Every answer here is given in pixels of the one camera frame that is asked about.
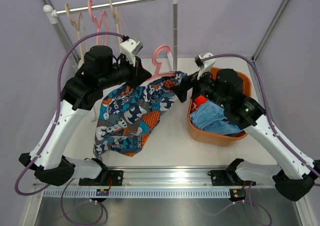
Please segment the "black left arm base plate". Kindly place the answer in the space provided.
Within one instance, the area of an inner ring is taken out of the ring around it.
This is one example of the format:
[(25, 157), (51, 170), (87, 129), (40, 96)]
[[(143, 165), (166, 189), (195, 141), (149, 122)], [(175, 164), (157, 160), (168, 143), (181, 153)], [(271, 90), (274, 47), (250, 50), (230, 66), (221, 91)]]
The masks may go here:
[(101, 172), (97, 178), (80, 178), (79, 186), (122, 186), (124, 172), (122, 170), (108, 169), (105, 172)]

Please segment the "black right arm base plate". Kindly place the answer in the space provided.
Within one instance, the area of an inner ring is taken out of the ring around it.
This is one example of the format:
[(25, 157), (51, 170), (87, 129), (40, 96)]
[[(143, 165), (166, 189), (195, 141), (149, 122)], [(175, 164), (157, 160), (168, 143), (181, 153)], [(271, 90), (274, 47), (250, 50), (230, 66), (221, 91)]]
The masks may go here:
[(210, 176), (213, 186), (242, 186), (244, 184), (244, 181), (234, 171), (230, 170), (210, 170), (207, 175)]

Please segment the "light blue shorts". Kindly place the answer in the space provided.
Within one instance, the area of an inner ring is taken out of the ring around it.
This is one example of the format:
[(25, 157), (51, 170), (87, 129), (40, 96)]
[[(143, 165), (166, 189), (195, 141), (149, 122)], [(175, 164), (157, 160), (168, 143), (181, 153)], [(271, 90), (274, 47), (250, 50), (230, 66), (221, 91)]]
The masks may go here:
[(211, 101), (202, 103), (189, 115), (192, 125), (198, 130), (219, 134), (236, 135), (242, 132), (224, 115), (224, 109)]

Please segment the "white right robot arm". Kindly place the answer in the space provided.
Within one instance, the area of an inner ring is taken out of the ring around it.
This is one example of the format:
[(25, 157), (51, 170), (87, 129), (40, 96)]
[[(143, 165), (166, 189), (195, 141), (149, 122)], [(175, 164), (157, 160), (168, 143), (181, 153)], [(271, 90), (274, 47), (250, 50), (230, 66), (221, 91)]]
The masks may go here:
[(274, 187), (286, 199), (297, 202), (320, 177), (320, 162), (295, 147), (267, 117), (266, 110), (243, 93), (243, 79), (233, 69), (220, 69), (216, 76), (196, 72), (172, 87), (181, 102), (188, 90), (204, 96), (224, 110), (228, 121), (253, 137), (275, 159), (276, 165), (250, 163), (242, 158), (226, 168), (226, 178), (233, 185), (257, 183)]

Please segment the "patterned blue orange shorts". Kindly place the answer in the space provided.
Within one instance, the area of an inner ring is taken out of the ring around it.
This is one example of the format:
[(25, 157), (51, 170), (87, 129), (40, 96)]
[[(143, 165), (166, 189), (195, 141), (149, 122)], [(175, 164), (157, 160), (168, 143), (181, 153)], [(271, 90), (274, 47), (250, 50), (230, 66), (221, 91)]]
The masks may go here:
[(145, 146), (148, 137), (178, 99), (172, 87), (186, 73), (158, 78), (145, 86), (123, 84), (111, 91), (100, 106), (95, 129), (93, 154), (101, 160), (107, 151), (133, 157)]

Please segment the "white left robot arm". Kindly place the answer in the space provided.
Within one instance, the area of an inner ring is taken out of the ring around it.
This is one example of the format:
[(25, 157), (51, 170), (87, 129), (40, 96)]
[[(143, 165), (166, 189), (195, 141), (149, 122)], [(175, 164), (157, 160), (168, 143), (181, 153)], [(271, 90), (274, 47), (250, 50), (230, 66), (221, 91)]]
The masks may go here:
[(30, 153), (23, 153), (19, 161), (34, 171), (41, 182), (62, 186), (71, 179), (86, 178), (103, 185), (108, 168), (97, 159), (72, 159), (63, 155), (79, 123), (103, 97), (103, 91), (126, 83), (135, 88), (151, 77), (141, 65), (137, 53), (141, 46), (132, 42), (120, 45), (119, 57), (110, 47), (93, 46), (84, 55), (84, 62), (75, 76), (58, 92), (58, 108), (53, 121)]

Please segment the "pink hanger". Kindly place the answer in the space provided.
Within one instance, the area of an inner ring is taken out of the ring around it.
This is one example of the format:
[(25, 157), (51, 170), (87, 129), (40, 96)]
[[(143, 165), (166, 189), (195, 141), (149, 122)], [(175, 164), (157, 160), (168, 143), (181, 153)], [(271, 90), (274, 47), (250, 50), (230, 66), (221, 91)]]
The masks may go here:
[[(166, 51), (167, 60), (170, 66), (170, 70), (166, 72), (161, 72), (162, 62), (158, 60), (158, 56), (162, 51)], [(173, 70), (173, 55), (171, 48), (168, 45), (160, 45), (157, 47), (153, 52), (151, 62), (155, 66), (155, 71), (150, 80), (156, 80), (162, 77), (174, 77), (176, 75), (176, 72)]]
[(96, 32), (108, 32), (109, 31), (109, 19), (108, 14), (104, 10), (99, 17), (93, 14), (93, 1), (88, 0), (87, 2), (88, 13), (91, 21), (95, 24)]

